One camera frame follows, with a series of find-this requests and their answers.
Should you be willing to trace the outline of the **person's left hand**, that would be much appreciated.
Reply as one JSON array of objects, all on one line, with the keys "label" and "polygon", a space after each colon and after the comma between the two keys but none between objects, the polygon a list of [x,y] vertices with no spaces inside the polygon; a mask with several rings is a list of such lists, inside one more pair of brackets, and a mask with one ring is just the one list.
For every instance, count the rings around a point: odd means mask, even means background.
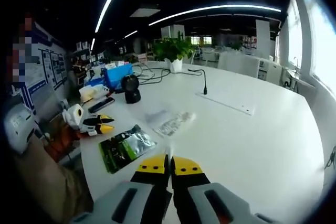
[{"label": "person's left hand", "polygon": [[62,127],[55,137],[49,142],[46,151],[55,162],[60,161],[75,149],[75,144],[80,140],[79,135],[69,126]]}]

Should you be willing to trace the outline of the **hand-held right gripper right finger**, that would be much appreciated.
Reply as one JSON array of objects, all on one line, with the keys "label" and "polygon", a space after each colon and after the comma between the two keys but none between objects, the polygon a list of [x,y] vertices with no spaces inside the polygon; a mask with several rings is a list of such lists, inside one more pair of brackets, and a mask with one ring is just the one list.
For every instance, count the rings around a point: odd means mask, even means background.
[{"label": "hand-held right gripper right finger", "polygon": [[181,223],[276,223],[263,214],[252,214],[248,202],[222,184],[210,182],[191,159],[173,156],[171,176]]}]

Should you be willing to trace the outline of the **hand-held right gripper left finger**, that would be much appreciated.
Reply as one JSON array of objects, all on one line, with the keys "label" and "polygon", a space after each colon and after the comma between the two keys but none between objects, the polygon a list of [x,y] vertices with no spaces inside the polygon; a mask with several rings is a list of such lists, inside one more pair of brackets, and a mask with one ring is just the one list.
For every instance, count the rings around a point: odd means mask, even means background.
[{"label": "hand-held right gripper left finger", "polygon": [[71,223],[162,223],[172,194],[167,186],[169,156],[146,158],[129,182],[122,182],[93,204],[92,212]]}]

